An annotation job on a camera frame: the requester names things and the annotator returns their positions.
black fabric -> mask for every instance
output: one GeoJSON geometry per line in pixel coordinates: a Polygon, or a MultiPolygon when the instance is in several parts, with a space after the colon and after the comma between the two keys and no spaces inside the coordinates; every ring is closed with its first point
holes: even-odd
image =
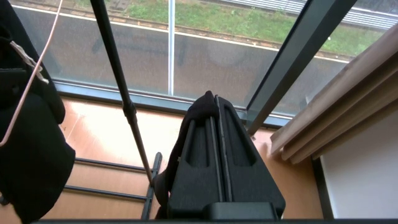
{"type": "Polygon", "coordinates": [[[210,116],[218,118],[219,111],[211,91],[207,91],[203,96],[197,99],[182,120],[177,142],[170,154],[169,163],[166,170],[154,178],[154,188],[156,199],[161,208],[158,211],[157,218],[166,218],[167,202],[169,201],[169,192],[171,192],[175,173],[178,168],[178,158],[181,156],[185,138],[189,128],[190,121],[195,120],[198,124],[204,122],[210,116]]]}
{"type": "MultiPolygon", "coordinates": [[[[13,40],[38,55],[8,1],[0,1],[0,138],[3,139],[32,73],[9,46],[13,40]]],[[[35,77],[8,142],[0,147],[0,192],[23,223],[43,217],[61,194],[75,161],[58,124],[65,108],[44,66],[35,77]]]]}
{"type": "MultiPolygon", "coordinates": [[[[0,38],[0,68],[22,68],[31,74],[33,71],[27,68],[20,56],[16,54],[15,51],[10,50],[6,44],[7,41],[11,41],[12,39],[16,44],[20,45],[33,60],[37,62],[39,59],[29,36],[9,1],[0,0],[0,36],[2,37],[0,38]]],[[[55,94],[57,90],[55,89],[53,81],[50,79],[50,75],[47,73],[44,65],[41,64],[41,66],[43,67],[41,74],[44,78],[48,79],[50,83],[45,84],[35,78],[31,90],[49,103],[55,120],[60,124],[65,117],[65,107],[63,106],[61,98],[55,94]]]]}

wooden floor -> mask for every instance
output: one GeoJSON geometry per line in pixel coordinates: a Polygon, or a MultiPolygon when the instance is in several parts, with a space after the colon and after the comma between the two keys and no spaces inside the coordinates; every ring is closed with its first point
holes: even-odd
{"type": "MultiPolygon", "coordinates": [[[[67,115],[61,128],[77,157],[142,166],[120,107],[69,98],[64,98],[64,104],[67,115]]],[[[137,117],[149,164],[152,166],[155,154],[161,152],[164,169],[182,117],[144,110],[139,110],[137,117]]],[[[254,144],[286,200],[284,218],[322,218],[311,162],[293,166],[271,158],[271,134],[270,130],[259,130],[254,144]]],[[[148,180],[145,174],[75,164],[68,185],[146,195],[148,180]]],[[[140,218],[143,206],[132,200],[64,191],[43,218],[140,218]]],[[[151,218],[158,207],[155,199],[151,218]]],[[[0,207],[0,217],[0,223],[20,223],[11,205],[0,207]]]]}

curtain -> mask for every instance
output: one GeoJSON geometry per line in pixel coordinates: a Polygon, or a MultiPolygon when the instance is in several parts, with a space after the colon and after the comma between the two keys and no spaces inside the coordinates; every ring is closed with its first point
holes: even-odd
{"type": "Polygon", "coordinates": [[[295,118],[271,136],[271,153],[296,164],[318,158],[396,110],[398,25],[354,58],[295,118]]]}

window pane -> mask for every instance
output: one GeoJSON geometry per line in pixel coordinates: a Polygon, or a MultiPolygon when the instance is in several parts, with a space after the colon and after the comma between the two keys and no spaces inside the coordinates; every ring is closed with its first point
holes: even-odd
{"type": "Polygon", "coordinates": [[[215,2],[175,3],[174,95],[197,98],[211,90],[246,106],[303,1],[275,1],[277,9],[215,2]],[[295,12],[288,13],[292,7],[295,12]]]}
{"type": "MultiPolygon", "coordinates": [[[[41,52],[59,0],[10,2],[15,5],[14,10],[35,48],[41,52]]],[[[105,2],[128,87],[167,94],[167,31],[140,26],[139,21],[128,18],[131,5],[120,4],[128,1],[105,2]]],[[[51,76],[116,87],[90,0],[66,0],[62,12],[44,60],[51,76]]]]}
{"type": "Polygon", "coordinates": [[[398,1],[358,0],[273,113],[295,116],[347,63],[377,41],[397,20],[398,1]]]}

wall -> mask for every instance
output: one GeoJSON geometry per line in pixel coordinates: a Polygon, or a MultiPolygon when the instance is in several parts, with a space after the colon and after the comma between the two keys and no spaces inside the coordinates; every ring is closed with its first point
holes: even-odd
{"type": "Polygon", "coordinates": [[[398,111],[321,161],[335,218],[398,218],[398,111]]]}

